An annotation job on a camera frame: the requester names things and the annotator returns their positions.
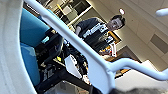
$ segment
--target blue object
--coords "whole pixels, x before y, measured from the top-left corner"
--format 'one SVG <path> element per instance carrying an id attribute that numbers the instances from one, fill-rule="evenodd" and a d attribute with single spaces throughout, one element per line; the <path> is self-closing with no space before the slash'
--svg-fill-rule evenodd
<path id="1" fill-rule="evenodd" d="M 20 43 L 20 46 L 26 70 L 29 74 L 33 85 L 36 86 L 40 83 L 40 74 L 38 71 L 38 65 L 34 48 L 24 43 Z"/>
<path id="2" fill-rule="evenodd" d="M 22 9 L 20 23 L 20 41 L 29 46 L 36 47 L 46 37 L 45 32 L 49 27 L 32 15 L 26 9 Z"/>

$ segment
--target dark hair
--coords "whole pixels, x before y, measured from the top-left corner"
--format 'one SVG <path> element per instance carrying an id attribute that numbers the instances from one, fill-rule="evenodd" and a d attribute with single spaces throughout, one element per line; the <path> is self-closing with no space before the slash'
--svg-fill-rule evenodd
<path id="1" fill-rule="evenodd" d="M 122 15 L 115 15 L 111 20 L 119 18 L 121 20 L 122 26 L 119 28 L 121 29 L 125 25 L 125 18 L 122 17 Z"/>

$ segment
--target white pipe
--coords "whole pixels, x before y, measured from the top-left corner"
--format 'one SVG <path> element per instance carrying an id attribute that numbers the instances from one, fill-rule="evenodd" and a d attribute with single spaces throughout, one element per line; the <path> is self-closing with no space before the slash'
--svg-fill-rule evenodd
<path id="1" fill-rule="evenodd" d="M 0 0 L 0 94 L 36 94 L 19 40 L 22 0 Z"/>
<path id="2" fill-rule="evenodd" d="M 32 6 L 36 11 L 38 11 L 46 23 L 53 27 L 62 37 L 68 40 L 78 51 L 80 51 L 86 57 L 89 66 L 89 80 L 92 85 L 100 89 L 102 93 L 107 94 L 112 88 L 115 88 L 115 72 L 123 67 L 131 67 L 157 80 L 168 79 L 168 69 L 163 72 L 156 72 L 127 58 L 120 59 L 113 63 L 105 61 L 91 47 L 89 47 L 76 34 L 74 34 L 68 28 L 68 26 L 65 25 L 65 23 L 61 22 L 59 19 L 53 16 L 38 2 L 36 2 L 35 0 L 24 1 Z"/>

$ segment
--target white railing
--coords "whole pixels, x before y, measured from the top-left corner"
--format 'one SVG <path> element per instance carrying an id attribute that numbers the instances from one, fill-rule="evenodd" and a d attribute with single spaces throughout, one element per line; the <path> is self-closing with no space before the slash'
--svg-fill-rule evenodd
<path id="1" fill-rule="evenodd" d="M 101 58 L 90 46 L 73 33 L 63 22 L 48 12 L 35 0 L 24 0 L 32 8 L 40 13 L 42 19 L 55 29 L 62 37 L 68 40 L 78 51 L 80 51 L 88 61 L 88 77 L 91 84 L 107 94 L 115 88 L 115 73 L 123 67 L 133 68 L 157 80 L 168 79 L 168 69 L 157 72 L 128 58 L 122 58 L 115 62 L 107 62 Z"/>

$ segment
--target light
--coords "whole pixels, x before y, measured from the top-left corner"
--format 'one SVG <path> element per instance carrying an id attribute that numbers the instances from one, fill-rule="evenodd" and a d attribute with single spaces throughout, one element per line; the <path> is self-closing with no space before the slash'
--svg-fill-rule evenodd
<path id="1" fill-rule="evenodd" d="M 124 10 L 123 10 L 123 9 L 121 9 L 121 8 L 120 8 L 120 10 L 119 10 L 119 11 L 120 11 L 120 13 L 121 13 L 122 15 L 124 15 L 124 14 L 125 14 L 125 12 L 124 12 Z"/>

